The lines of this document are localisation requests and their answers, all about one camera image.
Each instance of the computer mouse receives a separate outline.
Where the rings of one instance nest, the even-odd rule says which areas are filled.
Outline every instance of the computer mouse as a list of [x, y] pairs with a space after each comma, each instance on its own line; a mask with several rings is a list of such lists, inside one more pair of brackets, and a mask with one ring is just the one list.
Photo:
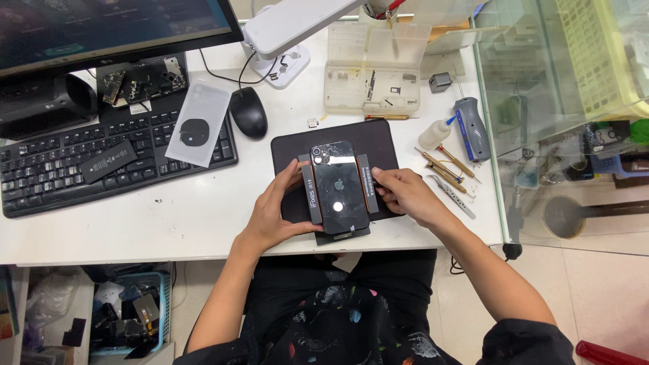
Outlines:
[[180, 140], [188, 146], [204, 145], [209, 137], [210, 125], [202, 119], [188, 119], [180, 126]]
[[268, 131], [268, 119], [262, 101], [253, 88], [247, 87], [232, 93], [230, 113], [243, 134], [260, 139]]

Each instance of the gray handle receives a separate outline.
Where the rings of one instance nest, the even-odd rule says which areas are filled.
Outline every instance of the gray handle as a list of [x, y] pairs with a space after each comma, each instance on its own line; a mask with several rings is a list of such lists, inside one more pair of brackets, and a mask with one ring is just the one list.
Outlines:
[[465, 97], [455, 102], [454, 110], [461, 114], [461, 122], [466, 128], [467, 137], [473, 150], [473, 161], [483, 162], [491, 158], [491, 146], [482, 119], [478, 113], [478, 100]]

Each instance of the smartphone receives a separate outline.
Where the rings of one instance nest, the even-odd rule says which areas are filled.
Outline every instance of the smartphone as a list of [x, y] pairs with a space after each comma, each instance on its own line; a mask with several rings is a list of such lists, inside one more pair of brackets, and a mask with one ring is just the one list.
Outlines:
[[311, 148], [310, 156], [325, 233], [367, 228], [365, 192], [352, 142], [317, 145]]

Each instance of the white plastic bottle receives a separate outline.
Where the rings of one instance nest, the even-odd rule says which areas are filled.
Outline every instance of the white plastic bottle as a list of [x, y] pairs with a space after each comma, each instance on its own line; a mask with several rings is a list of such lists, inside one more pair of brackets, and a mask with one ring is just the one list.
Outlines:
[[420, 136], [419, 145], [423, 149], [433, 149], [450, 135], [451, 123], [455, 117], [449, 120], [438, 120], [430, 125]]

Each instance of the red object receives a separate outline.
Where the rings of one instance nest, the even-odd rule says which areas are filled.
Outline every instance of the red object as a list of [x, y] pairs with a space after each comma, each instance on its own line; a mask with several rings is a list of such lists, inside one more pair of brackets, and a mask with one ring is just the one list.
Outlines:
[[595, 365], [649, 365], [647, 360], [586, 341], [579, 341], [575, 352]]
[[[405, 3], [406, 0], [395, 0], [394, 3], [391, 3], [390, 6], [387, 7], [388, 11], [392, 11], [397, 8], [397, 6]], [[381, 19], [386, 13], [381, 13], [376, 16], [377, 19]]]

